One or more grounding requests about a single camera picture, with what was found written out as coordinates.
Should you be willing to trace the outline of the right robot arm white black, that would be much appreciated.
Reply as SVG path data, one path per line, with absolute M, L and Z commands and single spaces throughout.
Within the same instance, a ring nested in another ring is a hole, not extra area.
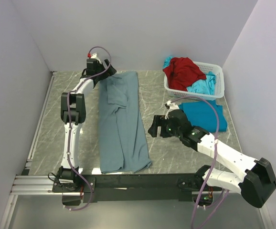
M 176 137 L 186 147 L 215 159 L 228 171 L 200 168 L 196 175 L 211 187 L 221 187 L 240 194 L 246 202 L 261 208 L 276 190 L 276 176 L 271 163 L 247 156 L 220 140 L 205 129 L 191 125 L 186 114 L 175 109 L 167 115 L 155 115 L 148 133 L 152 137 Z

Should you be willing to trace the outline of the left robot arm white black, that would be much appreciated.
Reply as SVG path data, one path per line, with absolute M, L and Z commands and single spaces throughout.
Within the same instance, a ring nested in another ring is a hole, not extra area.
M 116 73 L 108 59 L 103 62 L 93 56 L 86 60 L 79 83 L 69 92 L 62 93 L 60 116 L 64 123 L 64 152 L 61 166 L 56 175 L 56 183 L 79 186 L 79 136 L 86 120 L 85 98 L 96 84 Z

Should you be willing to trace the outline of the grey blue t shirt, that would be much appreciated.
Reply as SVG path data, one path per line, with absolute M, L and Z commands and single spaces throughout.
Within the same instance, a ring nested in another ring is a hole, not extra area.
M 150 167 L 138 102 L 137 72 L 116 73 L 99 83 L 98 143 L 102 173 Z

